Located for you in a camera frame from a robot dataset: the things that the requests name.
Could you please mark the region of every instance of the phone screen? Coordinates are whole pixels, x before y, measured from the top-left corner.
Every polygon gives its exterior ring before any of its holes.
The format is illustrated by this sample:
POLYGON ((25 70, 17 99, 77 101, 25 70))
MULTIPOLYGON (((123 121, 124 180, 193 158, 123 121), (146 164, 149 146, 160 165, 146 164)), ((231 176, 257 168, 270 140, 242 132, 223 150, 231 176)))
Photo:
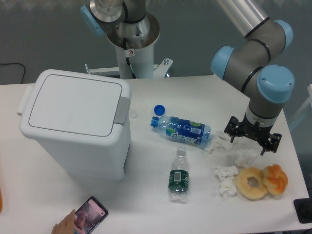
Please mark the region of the phone screen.
POLYGON ((87 234, 108 215, 107 209, 94 197, 89 198, 75 213, 75 234, 87 234))

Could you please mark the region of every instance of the crumpled tissue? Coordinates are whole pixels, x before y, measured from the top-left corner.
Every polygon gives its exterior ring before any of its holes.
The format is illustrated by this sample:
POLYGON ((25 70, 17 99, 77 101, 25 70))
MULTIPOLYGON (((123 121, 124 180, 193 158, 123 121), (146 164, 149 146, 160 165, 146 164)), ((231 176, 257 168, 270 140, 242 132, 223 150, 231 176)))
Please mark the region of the crumpled tissue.
POLYGON ((233 177, 238 174, 238 169, 235 166, 231 167, 216 167, 214 173, 223 181, 225 177, 233 177))
POLYGON ((223 200, 228 200, 229 197, 234 196, 237 192, 234 176, 238 174, 238 169, 235 166, 216 167, 214 172, 221 181, 219 192, 223 200))
POLYGON ((237 150, 235 153, 235 164, 239 167, 248 168, 252 165, 258 155, 259 152, 254 149, 237 150))
POLYGON ((230 151, 233 147, 233 144, 230 141, 231 138, 228 134, 222 131, 218 131, 216 133, 216 136, 206 147, 207 155, 211 154, 214 150, 217 150, 219 152, 230 151))
POLYGON ((234 177, 226 177, 220 183, 219 192, 223 200, 228 200, 229 197, 235 196, 237 192, 236 184, 234 182, 234 177))

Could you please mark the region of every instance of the white trash can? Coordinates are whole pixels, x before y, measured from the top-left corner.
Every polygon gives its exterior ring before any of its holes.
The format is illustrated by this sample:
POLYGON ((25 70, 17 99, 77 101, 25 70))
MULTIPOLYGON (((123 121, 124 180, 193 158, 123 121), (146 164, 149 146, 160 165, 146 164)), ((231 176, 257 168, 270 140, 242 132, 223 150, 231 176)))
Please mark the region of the white trash can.
POLYGON ((131 141, 130 85, 122 79, 47 70, 20 121, 67 172, 122 179, 131 141))

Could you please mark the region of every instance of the blue label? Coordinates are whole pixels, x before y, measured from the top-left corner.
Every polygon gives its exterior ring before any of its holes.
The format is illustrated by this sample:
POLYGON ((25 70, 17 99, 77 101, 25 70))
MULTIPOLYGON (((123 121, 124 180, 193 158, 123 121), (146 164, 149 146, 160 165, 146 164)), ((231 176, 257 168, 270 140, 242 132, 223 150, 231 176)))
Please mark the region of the blue label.
POLYGON ((166 134, 172 138, 177 138, 192 144, 199 145, 203 138, 205 125, 193 121, 172 117, 170 126, 166 129, 166 134))

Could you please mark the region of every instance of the white table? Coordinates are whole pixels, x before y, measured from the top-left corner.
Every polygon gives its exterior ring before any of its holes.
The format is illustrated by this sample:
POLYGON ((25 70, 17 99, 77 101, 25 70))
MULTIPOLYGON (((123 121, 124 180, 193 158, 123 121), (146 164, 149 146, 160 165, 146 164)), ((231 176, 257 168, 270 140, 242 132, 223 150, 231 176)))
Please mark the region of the white table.
POLYGON ((203 150, 184 145, 190 163, 188 200, 171 203, 169 171, 181 144, 153 131, 154 106, 163 104, 166 115, 209 124, 216 132, 224 130, 232 115, 242 120, 249 100, 215 76, 129 83, 131 109, 138 111, 138 118, 130 119, 132 144, 121 181, 67 174, 36 141, 20 133, 16 111, 27 85, 0 86, 1 234, 49 234, 55 223, 92 195, 110 213, 94 234, 237 234, 312 227, 300 224, 295 214, 293 200, 308 193, 283 112, 272 129, 283 135, 277 153, 265 153, 253 164, 281 165, 289 178, 282 196, 249 201, 238 194, 222 201, 213 169, 233 165, 233 159, 221 153, 205 156, 203 150))

